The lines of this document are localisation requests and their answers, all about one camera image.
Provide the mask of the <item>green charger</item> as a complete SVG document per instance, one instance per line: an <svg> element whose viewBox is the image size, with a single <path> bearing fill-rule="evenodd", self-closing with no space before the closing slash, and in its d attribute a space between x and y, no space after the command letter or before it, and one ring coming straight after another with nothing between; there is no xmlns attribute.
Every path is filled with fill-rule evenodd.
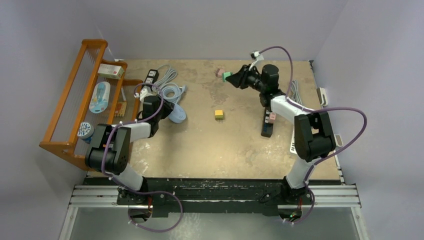
<svg viewBox="0 0 424 240"><path fill-rule="evenodd" d="M227 71L227 72L224 72L224 73L222 73L221 74L221 78L222 78L222 81L223 82L226 82L227 80L227 77L229 77L229 76L231 76L233 73L232 72L229 72L229 71Z"/></svg>

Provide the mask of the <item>pink usb charger plug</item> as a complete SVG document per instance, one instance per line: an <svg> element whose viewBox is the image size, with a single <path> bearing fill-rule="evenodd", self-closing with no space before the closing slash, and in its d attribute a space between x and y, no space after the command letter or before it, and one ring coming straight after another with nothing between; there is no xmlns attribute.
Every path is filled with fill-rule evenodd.
<svg viewBox="0 0 424 240"><path fill-rule="evenodd" d="M225 70L224 70L223 68L218 68L218 69L215 71L215 76L216 76L217 78L221 78L221 77L222 77L222 75L223 75L223 73L225 73Z"/></svg>

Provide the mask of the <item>black power strip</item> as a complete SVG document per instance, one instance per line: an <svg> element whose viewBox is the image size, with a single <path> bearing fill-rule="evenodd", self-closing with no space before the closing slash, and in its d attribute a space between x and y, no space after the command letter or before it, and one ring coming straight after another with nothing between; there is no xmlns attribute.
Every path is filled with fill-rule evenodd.
<svg viewBox="0 0 424 240"><path fill-rule="evenodd" d="M150 87L151 84L155 84L155 82L159 78L159 71L157 69L150 69L147 73L147 76L144 80L145 87Z"/></svg>
<svg viewBox="0 0 424 240"><path fill-rule="evenodd" d="M260 132L262 137L270 138L273 134L274 124L269 122L270 114L271 109L269 107L265 107L263 111L262 127Z"/></svg>

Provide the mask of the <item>round blue power socket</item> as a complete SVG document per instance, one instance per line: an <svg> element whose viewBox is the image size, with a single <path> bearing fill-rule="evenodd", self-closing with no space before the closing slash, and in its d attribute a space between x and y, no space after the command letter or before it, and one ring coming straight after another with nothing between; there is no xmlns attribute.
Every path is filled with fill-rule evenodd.
<svg viewBox="0 0 424 240"><path fill-rule="evenodd" d="M168 118L175 124L181 124L187 119L187 114L180 105L175 103L173 106L173 110L168 115Z"/></svg>

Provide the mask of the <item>yellow usb charger plug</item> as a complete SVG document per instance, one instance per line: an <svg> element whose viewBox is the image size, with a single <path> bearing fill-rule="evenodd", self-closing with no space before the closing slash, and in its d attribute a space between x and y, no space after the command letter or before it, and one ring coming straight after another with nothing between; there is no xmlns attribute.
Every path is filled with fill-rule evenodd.
<svg viewBox="0 0 424 240"><path fill-rule="evenodd" d="M214 118L215 120L219 121L219 120L223 120L224 117L224 111L221 109L217 109L214 111Z"/></svg>

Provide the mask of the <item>pink charger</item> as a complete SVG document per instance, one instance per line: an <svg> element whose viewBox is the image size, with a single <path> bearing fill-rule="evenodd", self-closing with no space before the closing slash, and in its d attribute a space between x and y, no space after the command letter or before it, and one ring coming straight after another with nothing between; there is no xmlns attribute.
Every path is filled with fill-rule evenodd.
<svg viewBox="0 0 424 240"><path fill-rule="evenodd" d="M276 114L274 112L271 112L268 116L268 123L274 124L275 121L276 121Z"/></svg>

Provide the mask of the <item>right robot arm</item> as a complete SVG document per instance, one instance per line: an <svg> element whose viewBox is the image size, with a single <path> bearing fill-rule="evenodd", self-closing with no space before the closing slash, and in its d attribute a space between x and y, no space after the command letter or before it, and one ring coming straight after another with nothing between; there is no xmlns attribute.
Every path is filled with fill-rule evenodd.
<svg viewBox="0 0 424 240"><path fill-rule="evenodd" d="M279 69L275 65L266 64L261 71L251 64L243 65L224 79L236 88L258 91L263 107L293 124L297 159L282 180L280 196L284 202L294 203L306 192L315 164L336 148L329 114L292 102L279 88Z"/></svg>

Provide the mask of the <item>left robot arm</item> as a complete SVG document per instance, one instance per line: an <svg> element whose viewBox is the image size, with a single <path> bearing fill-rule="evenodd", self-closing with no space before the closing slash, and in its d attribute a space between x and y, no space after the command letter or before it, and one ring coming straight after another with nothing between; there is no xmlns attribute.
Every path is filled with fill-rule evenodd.
<svg viewBox="0 0 424 240"><path fill-rule="evenodd" d="M85 154L85 165L130 191L130 199L138 205L146 203L151 194L164 194L148 191L145 178L130 166L130 148L135 141L153 137L159 122L174 108L175 104L163 97L150 95L143 99L135 120L115 125L98 124Z"/></svg>

